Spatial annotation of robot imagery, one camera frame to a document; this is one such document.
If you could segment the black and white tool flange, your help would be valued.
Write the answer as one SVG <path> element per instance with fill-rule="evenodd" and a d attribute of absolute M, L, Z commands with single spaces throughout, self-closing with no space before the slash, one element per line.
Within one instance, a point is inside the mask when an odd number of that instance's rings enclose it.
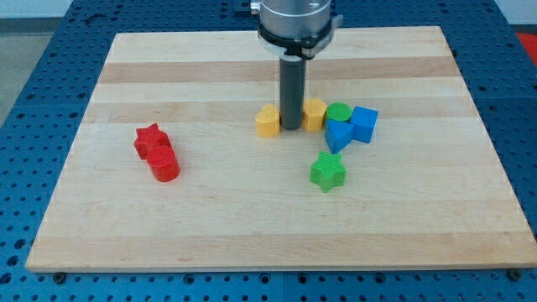
<path fill-rule="evenodd" d="M 258 37 L 261 45 L 280 59 L 313 59 L 330 44 L 342 23 L 342 14 L 320 23 L 316 18 L 283 16 L 261 21 Z"/>

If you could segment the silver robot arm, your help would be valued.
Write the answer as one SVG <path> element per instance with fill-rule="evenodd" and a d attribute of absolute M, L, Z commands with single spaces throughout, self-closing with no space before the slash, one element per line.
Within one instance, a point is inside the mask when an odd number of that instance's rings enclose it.
<path fill-rule="evenodd" d="M 343 16 L 331 13 L 331 0 L 252 0 L 262 46 L 279 57 L 280 124 L 301 127 L 307 62 L 332 41 Z"/>

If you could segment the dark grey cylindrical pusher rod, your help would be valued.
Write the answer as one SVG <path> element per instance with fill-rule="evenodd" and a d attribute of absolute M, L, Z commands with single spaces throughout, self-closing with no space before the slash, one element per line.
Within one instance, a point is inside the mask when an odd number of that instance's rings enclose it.
<path fill-rule="evenodd" d="M 279 109 L 281 126 L 287 130 L 301 127 L 305 94 L 304 60 L 279 60 Z"/>

